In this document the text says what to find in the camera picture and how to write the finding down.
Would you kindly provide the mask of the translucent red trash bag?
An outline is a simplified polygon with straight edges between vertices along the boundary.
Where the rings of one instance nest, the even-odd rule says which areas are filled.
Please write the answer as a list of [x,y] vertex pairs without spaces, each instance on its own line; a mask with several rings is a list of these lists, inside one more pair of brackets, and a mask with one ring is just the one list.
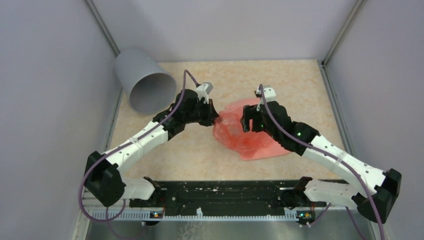
[[271,158],[285,152],[265,132],[243,131],[243,107],[255,106],[259,102],[257,98],[244,98],[227,104],[219,112],[213,126],[214,138],[226,148],[237,152],[244,161]]

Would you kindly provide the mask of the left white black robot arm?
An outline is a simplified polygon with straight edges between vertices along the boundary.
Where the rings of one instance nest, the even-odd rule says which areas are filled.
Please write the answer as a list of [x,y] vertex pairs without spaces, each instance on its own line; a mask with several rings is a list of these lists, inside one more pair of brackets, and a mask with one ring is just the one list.
[[104,206],[120,200],[142,200],[154,207],[160,202],[159,185],[148,177],[124,179],[124,173],[155,147],[170,141],[187,124],[213,126],[218,118],[208,83],[179,93],[176,102],[158,113],[141,131],[124,143],[104,153],[94,151],[88,156],[85,188]]

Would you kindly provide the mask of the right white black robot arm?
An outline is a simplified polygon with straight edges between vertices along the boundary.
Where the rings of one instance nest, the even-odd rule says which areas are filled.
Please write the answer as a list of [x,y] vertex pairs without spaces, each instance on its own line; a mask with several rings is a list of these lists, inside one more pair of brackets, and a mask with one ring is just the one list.
[[299,206],[328,202],[355,207],[366,219],[386,223],[399,197],[402,174],[394,168],[373,167],[332,144],[317,129],[293,121],[276,101],[245,105],[240,119],[244,132],[266,133],[279,146],[315,161],[345,183],[302,177],[293,200]]

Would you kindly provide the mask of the flat pink trash bag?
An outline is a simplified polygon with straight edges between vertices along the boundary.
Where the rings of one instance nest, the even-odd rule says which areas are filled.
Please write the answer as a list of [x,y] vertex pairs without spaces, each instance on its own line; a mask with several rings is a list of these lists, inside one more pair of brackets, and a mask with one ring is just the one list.
[[243,106],[256,105],[259,102],[258,98],[243,98],[227,105],[228,110],[235,114],[235,116],[230,118],[231,125],[228,127],[228,148],[237,152],[240,159],[244,161],[281,157],[290,154],[288,150],[280,146],[265,132],[243,132],[240,123]]

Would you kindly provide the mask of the grey plastic trash bin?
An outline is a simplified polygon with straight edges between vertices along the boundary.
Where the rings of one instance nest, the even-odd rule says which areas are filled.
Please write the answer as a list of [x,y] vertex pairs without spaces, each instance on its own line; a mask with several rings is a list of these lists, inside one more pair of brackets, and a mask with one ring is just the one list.
[[174,77],[138,48],[121,51],[114,70],[129,106],[139,114],[157,113],[175,100]]

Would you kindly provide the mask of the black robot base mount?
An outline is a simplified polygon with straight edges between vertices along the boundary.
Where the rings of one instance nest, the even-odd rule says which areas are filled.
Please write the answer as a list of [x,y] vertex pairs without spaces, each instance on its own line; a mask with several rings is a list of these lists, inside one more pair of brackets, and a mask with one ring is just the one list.
[[159,181],[148,200],[131,199],[131,208],[160,208],[166,216],[282,216],[289,210],[326,207],[294,189],[297,180]]

